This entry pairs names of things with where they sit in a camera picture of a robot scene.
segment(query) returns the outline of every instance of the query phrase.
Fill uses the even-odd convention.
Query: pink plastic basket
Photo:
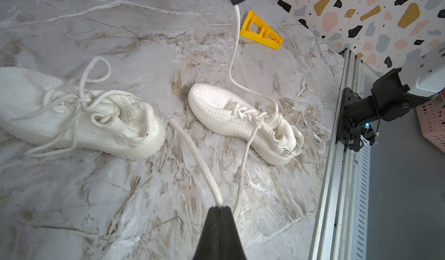
[[[445,153],[445,108],[429,101],[416,107],[422,135]]]

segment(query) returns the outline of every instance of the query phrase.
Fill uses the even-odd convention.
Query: gray panel
[[[445,154],[414,110],[381,121],[371,147],[367,259],[445,259]]]

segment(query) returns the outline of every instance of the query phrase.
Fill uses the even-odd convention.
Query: white shoelace
[[[87,79],[89,73],[91,72],[91,69],[94,67],[94,65],[98,61],[105,62],[105,64],[107,65],[107,68],[108,68],[108,73],[104,77],[101,77],[99,79]],[[120,90],[111,90],[111,91],[106,91],[106,92],[102,93],[101,95],[99,95],[98,97],[93,99],[93,98],[91,98],[92,95],[89,94],[89,91],[85,91],[84,87],[85,87],[86,83],[101,82],[101,81],[108,79],[110,77],[110,75],[111,75],[111,66],[107,62],[107,60],[105,60],[104,58],[99,57],[99,56],[94,57],[94,59],[91,61],[91,63],[89,63],[88,66],[86,67],[86,69],[81,77],[81,80],[79,82],[79,87],[75,87],[73,85],[76,80],[76,78],[73,78],[68,81],[68,88],[70,89],[69,93],[52,88],[45,93],[44,98],[43,98],[43,106],[41,108],[39,108],[38,110],[36,110],[30,114],[23,116],[23,117],[12,119],[11,121],[32,119],[32,118],[35,118],[35,117],[37,117],[51,109],[58,113],[64,113],[64,110],[61,107],[63,105],[71,106],[74,108],[74,111],[71,114],[71,119],[59,128],[58,134],[54,137],[54,139],[52,141],[50,141],[47,144],[44,144],[42,146],[38,146],[38,147],[35,147],[35,148],[32,148],[32,149],[26,151],[25,156],[47,157],[47,156],[52,156],[55,154],[61,154],[61,153],[73,151],[77,147],[79,118],[81,117],[82,113],[92,111],[93,109],[95,109],[97,107],[97,105],[99,103],[104,102],[103,99],[107,98],[110,95],[116,95],[116,94],[125,95],[125,96],[129,95],[128,92],[124,92],[124,91],[120,91]],[[38,151],[46,149],[46,148],[54,145],[55,143],[59,142],[60,140],[62,140],[62,138],[65,136],[65,134],[68,132],[69,129],[73,130],[73,140],[72,140],[71,146],[69,148],[58,149],[58,150],[54,150],[54,151],[46,152],[46,153],[37,153]]]
[[[238,182],[238,191],[237,191],[237,195],[236,195],[236,202],[235,202],[235,206],[232,210],[233,213],[233,218],[236,219],[238,217],[238,214],[241,211],[241,199],[242,199],[242,187],[244,184],[244,168],[246,165],[246,160],[248,157],[248,152],[249,152],[249,148],[250,145],[252,144],[253,139],[255,138],[256,133],[258,132],[259,129],[261,129],[261,125],[264,123],[273,123],[275,122],[276,118],[278,118],[278,104],[270,97],[263,95],[261,93],[255,92],[253,90],[250,90],[249,88],[246,88],[242,85],[240,85],[239,83],[237,83],[233,77],[232,77],[232,66],[233,66],[233,62],[235,60],[235,56],[236,56],[236,50],[238,48],[238,41],[239,41],[239,30],[241,27],[241,16],[240,16],[240,12],[239,12],[239,7],[238,5],[234,6],[234,10],[235,10],[235,15],[236,15],[236,37],[235,37],[235,45],[233,47],[233,52],[232,52],[232,57],[230,60],[230,64],[229,64],[229,78],[231,80],[231,82],[233,84],[235,84],[236,86],[238,86],[239,88],[261,96],[267,100],[269,100],[270,102],[272,102],[272,104],[275,106],[275,112],[274,114],[268,114],[267,112],[259,112],[255,109],[248,109],[247,107],[239,107],[239,103],[236,104],[236,106],[234,107],[233,111],[232,111],[232,115],[238,114],[238,116],[243,119],[244,117],[247,116],[247,118],[249,119],[249,121],[253,122],[256,121],[257,125],[255,127],[255,129],[253,130],[251,137],[249,138],[247,145],[246,145],[246,149],[244,151],[244,155],[242,157],[242,162],[241,162],[241,169],[239,171],[239,182]],[[213,198],[215,200],[216,206],[221,207],[223,206],[223,197],[221,196],[221,192],[219,190],[218,185],[215,182],[215,179],[213,178],[213,175],[210,171],[210,169],[208,168],[207,164],[204,162],[203,157],[201,156],[200,152],[198,151],[198,149],[195,146],[195,143],[193,142],[193,140],[190,138],[190,136],[181,128],[181,126],[179,126],[177,123],[175,123],[173,120],[167,118],[168,122],[173,126],[173,128],[182,136],[182,138],[184,138],[184,140],[186,141],[187,146],[190,148],[190,151],[192,152],[193,157],[195,158],[196,162],[197,162],[197,166],[198,168],[201,170],[202,174],[204,175],[204,178],[212,192]],[[300,140],[303,140],[303,135],[301,134],[300,131],[298,131],[298,138]],[[296,150],[297,153],[299,154],[301,152],[301,150],[303,149],[303,143],[301,144],[301,147],[298,147],[298,149]]]

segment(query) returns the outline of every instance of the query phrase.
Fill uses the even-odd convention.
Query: shoelace loop
[[[256,109],[248,109],[247,106],[239,107],[239,102],[236,103],[235,107],[232,110],[232,116],[235,116],[235,114],[238,114],[238,116],[241,119],[244,119],[244,117],[247,117],[249,122],[257,121],[257,124],[270,117],[270,114],[267,112],[260,112]]]

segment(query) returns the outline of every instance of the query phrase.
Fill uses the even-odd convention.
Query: white sneaker
[[[87,79],[97,61],[108,73]],[[109,63],[95,57],[79,87],[58,78],[26,69],[0,68],[0,126],[8,133],[41,145],[25,153],[44,157],[76,147],[103,151],[125,159],[147,158],[165,140],[165,127],[151,105],[131,93],[112,90],[84,90],[85,83],[104,81],[111,75]],[[48,147],[61,148],[36,153]]]
[[[259,112],[227,90],[197,83],[189,91],[189,104],[198,120],[213,132],[241,137],[246,141],[263,120],[253,138],[252,147],[270,164],[286,164],[301,153],[303,135],[284,120],[281,114],[270,122],[268,119],[272,114]]]

